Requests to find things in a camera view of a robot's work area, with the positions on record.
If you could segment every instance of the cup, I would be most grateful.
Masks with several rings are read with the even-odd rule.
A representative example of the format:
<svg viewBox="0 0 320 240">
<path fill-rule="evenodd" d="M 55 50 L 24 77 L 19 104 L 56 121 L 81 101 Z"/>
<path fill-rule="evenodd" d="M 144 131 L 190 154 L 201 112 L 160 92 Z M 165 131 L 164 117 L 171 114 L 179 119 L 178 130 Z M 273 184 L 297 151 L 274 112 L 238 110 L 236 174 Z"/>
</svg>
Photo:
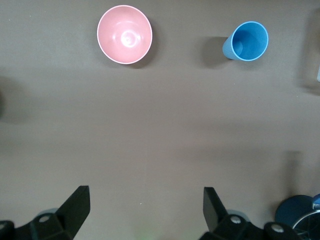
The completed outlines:
<svg viewBox="0 0 320 240">
<path fill-rule="evenodd" d="M 260 58 L 269 43 L 267 29 L 259 22 L 247 21 L 239 25 L 224 42 L 223 54 L 232 60 L 245 62 Z"/>
</svg>

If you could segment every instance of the bowl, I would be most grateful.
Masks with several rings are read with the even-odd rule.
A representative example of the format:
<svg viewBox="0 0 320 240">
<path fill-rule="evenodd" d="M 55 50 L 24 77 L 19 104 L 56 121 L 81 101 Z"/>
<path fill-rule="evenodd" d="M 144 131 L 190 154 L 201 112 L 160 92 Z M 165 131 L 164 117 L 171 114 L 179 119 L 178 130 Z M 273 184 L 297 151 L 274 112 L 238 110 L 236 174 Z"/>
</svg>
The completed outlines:
<svg viewBox="0 0 320 240">
<path fill-rule="evenodd" d="M 103 53 L 119 64 L 141 60 L 152 43 L 152 28 L 147 17 L 137 8 L 118 5 L 101 17 L 97 39 Z"/>
</svg>

